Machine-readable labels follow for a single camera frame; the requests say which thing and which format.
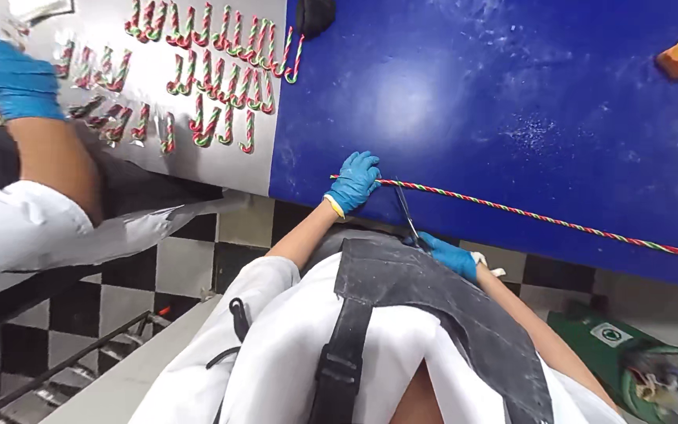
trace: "white sleeve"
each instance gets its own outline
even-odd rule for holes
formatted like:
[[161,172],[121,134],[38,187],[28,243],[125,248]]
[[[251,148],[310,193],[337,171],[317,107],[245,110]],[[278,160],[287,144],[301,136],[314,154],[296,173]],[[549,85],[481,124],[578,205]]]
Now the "white sleeve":
[[242,344],[234,333],[229,303],[239,297],[252,323],[274,297],[299,281],[297,266],[279,256],[258,258],[242,268],[192,342],[161,371],[129,424],[211,424],[237,355],[209,370],[206,364]]
[[93,229],[71,199],[33,181],[0,190],[0,271]]
[[574,400],[575,405],[588,422],[593,424],[626,424],[625,419],[595,393],[554,369],[551,369],[551,372],[567,391],[570,398]]

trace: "black apron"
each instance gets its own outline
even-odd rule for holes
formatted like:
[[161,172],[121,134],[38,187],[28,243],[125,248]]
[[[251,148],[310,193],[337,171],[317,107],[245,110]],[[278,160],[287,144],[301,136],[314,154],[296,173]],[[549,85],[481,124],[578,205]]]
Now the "black apron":
[[401,244],[346,239],[334,293],[344,298],[323,346],[310,424],[352,422],[373,307],[408,305],[441,319],[460,354],[502,395],[506,422],[552,424],[551,396],[535,347],[497,303],[444,265]]

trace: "black strap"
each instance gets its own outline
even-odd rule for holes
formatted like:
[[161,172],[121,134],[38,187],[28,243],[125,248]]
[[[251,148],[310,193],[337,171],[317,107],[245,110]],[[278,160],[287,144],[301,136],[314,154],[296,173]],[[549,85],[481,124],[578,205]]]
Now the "black strap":
[[317,386],[309,424],[352,422],[372,311],[370,304],[344,299],[332,338],[323,346],[315,371]]

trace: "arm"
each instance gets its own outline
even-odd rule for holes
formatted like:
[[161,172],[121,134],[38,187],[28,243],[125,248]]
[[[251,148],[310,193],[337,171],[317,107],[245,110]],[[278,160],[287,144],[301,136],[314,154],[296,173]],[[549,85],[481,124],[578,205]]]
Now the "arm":
[[532,344],[535,345],[535,349],[547,365],[577,381],[618,412],[606,391],[579,356],[572,351],[572,348],[561,340],[561,337],[551,330],[548,324],[538,318],[501,280],[493,276],[483,263],[477,265],[477,281],[483,291],[527,331]]
[[50,187],[101,222],[98,173],[57,103],[48,62],[0,41],[0,113],[20,153],[20,178]]
[[583,385],[618,411],[598,380],[570,346],[561,340],[561,337],[538,318],[501,280],[491,274],[485,263],[476,263],[470,252],[449,245],[426,232],[421,232],[419,235],[431,247],[431,255],[436,260],[465,277],[467,281],[476,281],[494,302],[504,308],[506,313],[525,329],[536,351],[547,365]]
[[345,213],[365,203],[372,191],[381,185],[376,182],[376,178],[381,176],[375,167],[378,162],[378,157],[372,156],[371,152],[350,155],[321,204],[271,247],[266,256],[286,257],[302,269],[337,217],[344,218]]

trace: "candy cane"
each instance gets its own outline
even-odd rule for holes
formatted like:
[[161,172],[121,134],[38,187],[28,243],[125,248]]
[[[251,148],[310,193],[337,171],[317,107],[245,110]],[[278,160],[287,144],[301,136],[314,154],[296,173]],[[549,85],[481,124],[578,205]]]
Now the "candy cane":
[[232,106],[238,109],[242,109],[246,105],[248,89],[250,88],[250,75],[252,73],[252,68],[245,69],[245,74],[242,76],[242,85],[240,86],[240,95],[232,96],[229,99],[232,102]]
[[263,102],[261,106],[261,111],[265,114],[271,114],[273,112],[273,90],[271,89],[271,75],[268,74],[268,71],[263,71],[263,79],[266,81],[266,96],[268,102]]
[[224,136],[216,135],[216,139],[221,144],[229,144],[232,142],[232,121],[234,120],[234,108],[230,102],[224,107]]
[[127,34],[137,37],[140,33],[138,22],[140,21],[140,0],[133,0],[133,17],[124,23],[124,31]]
[[92,51],[88,47],[83,47],[80,53],[80,68],[78,76],[75,77],[75,85],[86,90],[90,89],[90,54]]
[[285,68],[287,67],[287,56],[289,55],[289,44],[292,43],[292,27],[289,27],[287,32],[287,42],[284,44],[284,56],[282,57],[282,63],[279,66],[272,68],[273,76],[277,78],[282,78],[284,75]]
[[234,92],[237,89],[237,79],[240,77],[240,67],[236,63],[232,63],[232,72],[229,77],[229,94],[224,94],[223,91],[219,91],[219,101],[222,103],[229,103],[231,98],[234,97]]
[[62,53],[59,56],[59,63],[54,65],[54,75],[56,75],[57,78],[65,79],[69,76],[69,64],[72,62],[73,51],[75,51],[75,42],[69,40],[62,49]]
[[297,69],[300,67],[300,55],[302,54],[302,40],[305,39],[305,35],[300,35],[300,42],[297,44],[297,56],[295,57],[295,69],[294,72],[292,71],[292,68],[287,68],[286,71],[284,71],[284,79],[289,83],[289,84],[294,84],[297,82]]
[[[156,2],[149,2],[146,5],[146,9],[143,11],[143,24],[142,28],[148,28],[151,26],[151,21],[153,20],[153,12],[156,9]],[[135,34],[135,38],[138,39],[139,42],[141,43],[147,43],[148,42],[148,36],[146,35],[146,31],[144,31],[141,28],[138,28],[137,33]]]
[[229,14],[232,8],[229,5],[224,6],[224,15],[221,17],[221,33],[213,34],[213,47],[222,51],[227,48],[229,41],[227,41],[227,31],[229,29]]
[[161,140],[161,153],[165,155],[174,151],[176,147],[174,143],[174,115],[170,112],[166,113],[166,138]]
[[268,63],[265,63],[265,59],[261,56],[261,68],[266,69],[267,71],[276,65],[273,62],[273,50],[276,46],[276,36],[274,34],[275,29],[276,25],[274,25],[273,21],[271,21],[268,29]]
[[255,47],[253,48],[255,54],[252,54],[250,56],[250,59],[248,59],[248,62],[250,62],[250,64],[253,66],[259,66],[261,64],[261,50],[263,50],[263,39],[266,36],[266,29],[268,28],[268,23],[269,20],[266,18],[263,18],[261,20],[261,30],[258,33],[258,42],[255,44]]
[[96,94],[84,105],[71,106],[67,109],[67,115],[72,119],[81,119],[90,115],[94,110],[101,106],[101,103],[106,100],[106,97],[101,94]]
[[109,146],[114,147],[117,142],[122,140],[122,137],[124,136],[124,129],[127,127],[127,122],[129,121],[129,117],[132,114],[133,110],[131,110],[129,107],[123,108],[119,118],[117,118],[117,125],[113,128],[104,128],[101,131],[100,138],[107,140],[109,142]]
[[242,45],[240,45],[240,37],[242,33],[242,15],[240,11],[234,12],[234,42],[229,43],[227,47],[227,54],[231,57],[237,57],[237,54],[242,50]]
[[182,64],[184,59],[182,56],[174,55],[174,80],[166,83],[166,92],[172,95],[179,94],[180,81],[182,80]]
[[90,129],[98,130],[103,128],[110,118],[116,117],[122,109],[124,109],[122,105],[113,105],[103,115],[91,116],[85,123]]
[[255,33],[257,32],[258,32],[258,17],[256,15],[252,15],[252,24],[250,24],[250,35],[248,35],[247,38],[247,47],[240,50],[240,59],[248,61],[250,59],[250,56],[255,54],[255,51],[253,51],[252,46],[255,43]]
[[184,23],[186,35],[180,35],[177,38],[177,45],[187,50],[193,45],[193,27],[195,26],[195,8],[188,7],[188,19]]
[[202,33],[193,31],[193,43],[205,47],[208,45],[211,34],[211,14],[213,13],[213,6],[206,2],[206,6],[202,12]]
[[179,40],[179,10],[177,10],[177,4],[174,2],[169,2],[171,9],[170,14],[172,15],[172,33],[166,36],[166,42],[170,45],[176,46],[177,41]]
[[147,103],[143,103],[143,106],[140,108],[140,120],[138,121],[138,126],[129,130],[129,136],[133,141],[139,142],[141,146],[142,142],[148,137],[148,116],[150,114],[151,106]]
[[152,42],[157,42],[161,39],[161,33],[164,30],[164,21],[166,20],[167,5],[165,2],[159,3],[159,11],[153,26],[147,25],[143,36]]
[[240,143],[240,150],[245,153],[252,153],[253,132],[255,131],[255,112],[247,111],[247,124],[245,126],[246,143]]
[[221,113],[221,108],[214,107],[213,112],[211,113],[211,118],[208,125],[206,125],[206,130],[202,129],[203,122],[203,111],[202,111],[202,94],[198,94],[198,98],[195,102],[196,105],[196,116],[194,120],[190,120],[188,126],[193,131],[193,142],[200,146],[206,147],[211,143],[213,139],[213,134],[216,130],[216,125],[219,122],[219,114]]
[[257,70],[253,72],[252,78],[255,80],[255,97],[248,98],[247,107],[252,110],[261,110],[261,106],[263,106],[263,102],[261,102],[261,78]]

